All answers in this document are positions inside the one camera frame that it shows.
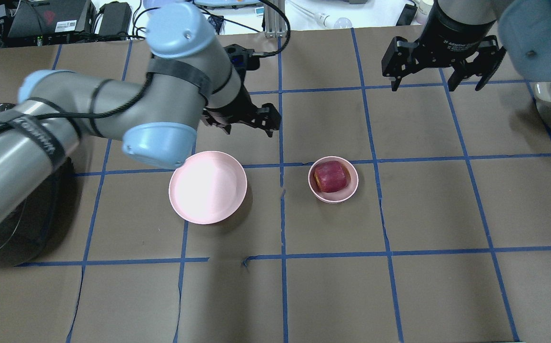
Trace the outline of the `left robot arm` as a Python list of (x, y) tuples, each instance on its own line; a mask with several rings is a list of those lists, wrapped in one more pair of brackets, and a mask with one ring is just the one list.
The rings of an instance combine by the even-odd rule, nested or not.
[(281, 115), (254, 106), (246, 70), (281, 54), (221, 46), (194, 4), (176, 0), (151, 11), (145, 41), (151, 55), (141, 84), (69, 70), (39, 70), (25, 78), (18, 102), (0, 112), (0, 223), (79, 145), (82, 135), (121, 141), (129, 158), (174, 170), (190, 157), (199, 123), (225, 132), (242, 123), (269, 137)]

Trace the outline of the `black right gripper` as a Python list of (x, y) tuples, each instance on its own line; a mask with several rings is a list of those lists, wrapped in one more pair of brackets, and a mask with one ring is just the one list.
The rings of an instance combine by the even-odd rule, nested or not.
[(424, 68), (452, 67), (449, 91), (463, 80), (480, 77), (480, 91), (500, 67), (506, 48), (496, 35), (488, 35), (495, 23), (488, 0), (435, 0), (425, 27), (415, 42), (395, 36), (381, 60), (382, 75), (397, 91), (404, 77)]

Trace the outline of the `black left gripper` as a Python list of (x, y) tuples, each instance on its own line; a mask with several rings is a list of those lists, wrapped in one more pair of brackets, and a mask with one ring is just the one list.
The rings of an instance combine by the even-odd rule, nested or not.
[(281, 115), (272, 103), (256, 106), (245, 86), (236, 97), (222, 107), (206, 107), (201, 122), (207, 127), (216, 127), (227, 135), (231, 134), (232, 124), (241, 123), (251, 128), (263, 130), (268, 138), (280, 130)]

